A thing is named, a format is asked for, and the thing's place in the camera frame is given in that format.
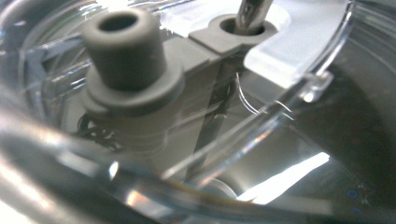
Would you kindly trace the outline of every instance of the gray cylinder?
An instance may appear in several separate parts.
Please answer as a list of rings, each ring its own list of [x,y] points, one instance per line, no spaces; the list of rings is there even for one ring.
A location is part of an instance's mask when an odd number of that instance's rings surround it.
[[[166,70],[166,60],[153,15],[126,9],[94,17],[82,30],[88,53],[110,89],[139,91]]]

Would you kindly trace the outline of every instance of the gray plastic fitting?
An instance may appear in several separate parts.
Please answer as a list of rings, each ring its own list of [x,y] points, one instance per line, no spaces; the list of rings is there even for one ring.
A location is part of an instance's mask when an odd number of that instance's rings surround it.
[[[103,13],[81,31],[93,66],[81,97],[95,117],[136,117],[174,102],[184,88],[183,65],[165,52],[159,23],[130,8]]]
[[[142,10],[100,15],[82,30],[100,78],[110,88],[138,91],[166,69],[157,20]]]

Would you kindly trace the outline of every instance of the hole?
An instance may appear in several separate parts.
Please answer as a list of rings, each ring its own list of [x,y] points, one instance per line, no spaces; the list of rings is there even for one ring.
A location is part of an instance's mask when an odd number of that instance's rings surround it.
[[[220,23],[220,28],[229,34],[235,35],[235,33],[234,33],[235,19],[228,19],[228,20],[222,21]],[[258,31],[256,31],[253,34],[249,34],[249,35],[260,35],[260,34],[264,33],[264,31],[265,31],[265,28],[262,26]]]
[[[117,15],[105,19],[100,25],[99,29],[106,32],[121,31],[133,26],[137,22],[137,17],[134,15]]]

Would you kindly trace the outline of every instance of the cylindrical nozzle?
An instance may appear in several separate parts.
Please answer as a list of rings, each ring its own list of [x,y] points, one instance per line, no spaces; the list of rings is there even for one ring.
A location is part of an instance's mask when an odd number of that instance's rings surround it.
[[[257,35],[273,0],[243,0],[235,18],[236,35]]]
[[[166,70],[157,20],[137,9],[99,15],[82,30],[102,81],[111,89],[139,91]]]

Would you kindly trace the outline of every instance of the metal rod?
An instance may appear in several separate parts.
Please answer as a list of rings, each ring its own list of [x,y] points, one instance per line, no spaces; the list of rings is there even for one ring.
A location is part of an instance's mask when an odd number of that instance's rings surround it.
[[[256,35],[262,29],[273,0],[243,0],[235,18],[234,33],[237,35]]]

